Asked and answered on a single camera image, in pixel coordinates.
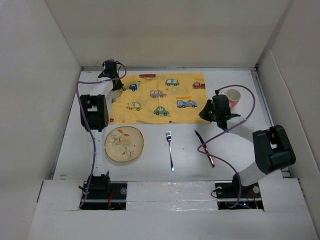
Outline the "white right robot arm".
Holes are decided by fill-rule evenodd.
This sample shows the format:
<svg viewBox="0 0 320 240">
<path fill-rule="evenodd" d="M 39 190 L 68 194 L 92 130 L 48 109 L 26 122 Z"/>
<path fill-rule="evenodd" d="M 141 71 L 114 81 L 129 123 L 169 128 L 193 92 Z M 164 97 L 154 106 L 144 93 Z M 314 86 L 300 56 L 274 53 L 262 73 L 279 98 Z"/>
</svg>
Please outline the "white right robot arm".
<svg viewBox="0 0 320 240">
<path fill-rule="evenodd" d="M 267 175 L 296 163 L 296 155 L 283 126 L 259 126 L 250 122 L 248 117 L 231 113 L 229 100 L 224 94 L 207 100 L 199 116 L 215 122 L 223 130 L 219 137 L 232 132 L 253 143 L 253 163 L 236 173 L 232 180 L 231 191 L 237 197 L 243 197 L 249 192 L 249 186 Z"/>
</svg>

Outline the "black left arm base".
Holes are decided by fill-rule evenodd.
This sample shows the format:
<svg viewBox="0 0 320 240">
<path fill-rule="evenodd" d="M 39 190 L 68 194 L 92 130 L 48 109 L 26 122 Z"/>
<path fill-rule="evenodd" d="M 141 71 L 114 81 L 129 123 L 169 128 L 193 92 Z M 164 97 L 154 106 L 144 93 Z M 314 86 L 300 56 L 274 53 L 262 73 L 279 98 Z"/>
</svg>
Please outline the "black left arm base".
<svg viewBox="0 0 320 240">
<path fill-rule="evenodd" d="M 128 183 L 111 181 L 109 174 L 93 176 L 78 187 L 81 191 L 79 208 L 81 210 L 125 210 L 127 203 Z"/>
</svg>

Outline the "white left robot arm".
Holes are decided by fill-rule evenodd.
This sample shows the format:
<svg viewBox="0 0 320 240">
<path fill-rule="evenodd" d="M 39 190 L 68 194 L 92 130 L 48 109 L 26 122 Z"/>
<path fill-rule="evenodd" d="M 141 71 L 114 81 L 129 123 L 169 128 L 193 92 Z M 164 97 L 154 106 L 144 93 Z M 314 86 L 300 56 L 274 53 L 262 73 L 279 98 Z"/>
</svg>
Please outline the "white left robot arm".
<svg viewBox="0 0 320 240">
<path fill-rule="evenodd" d="M 109 111 L 112 100 L 122 91 L 124 84 L 119 76 L 122 63 L 108 59 L 102 63 L 103 70 L 93 82 L 78 81 L 75 94 L 80 108 L 80 123 L 89 135 L 92 148 L 89 177 L 100 177 L 108 172 L 104 157 L 104 136 L 109 125 Z"/>
</svg>

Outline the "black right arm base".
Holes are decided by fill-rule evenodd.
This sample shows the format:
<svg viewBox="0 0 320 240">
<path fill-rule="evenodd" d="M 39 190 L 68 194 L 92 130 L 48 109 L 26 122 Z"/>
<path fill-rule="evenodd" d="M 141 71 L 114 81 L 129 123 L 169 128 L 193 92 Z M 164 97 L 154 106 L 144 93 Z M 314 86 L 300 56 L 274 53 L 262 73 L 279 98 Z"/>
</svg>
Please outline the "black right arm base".
<svg viewBox="0 0 320 240">
<path fill-rule="evenodd" d="M 242 186 L 235 174 L 232 180 L 216 181 L 211 196 L 219 210 L 263 210 L 259 183 Z"/>
</svg>

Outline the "yellow vehicle print cloth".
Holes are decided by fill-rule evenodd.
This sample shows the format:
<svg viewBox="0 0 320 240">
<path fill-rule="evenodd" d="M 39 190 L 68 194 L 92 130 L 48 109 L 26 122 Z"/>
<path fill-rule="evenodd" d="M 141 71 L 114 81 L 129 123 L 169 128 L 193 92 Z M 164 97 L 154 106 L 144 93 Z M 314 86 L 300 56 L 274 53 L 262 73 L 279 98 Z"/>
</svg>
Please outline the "yellow vehicle print cloth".
<svg viewBox="0 0 320 240">
<path fill-rule="evenodd" d="M 208 124 L 199 116 L 208 100 L 201 72 L 140 73 L 121 81 L 110 105 L 111 124 Z"/>
</svg>

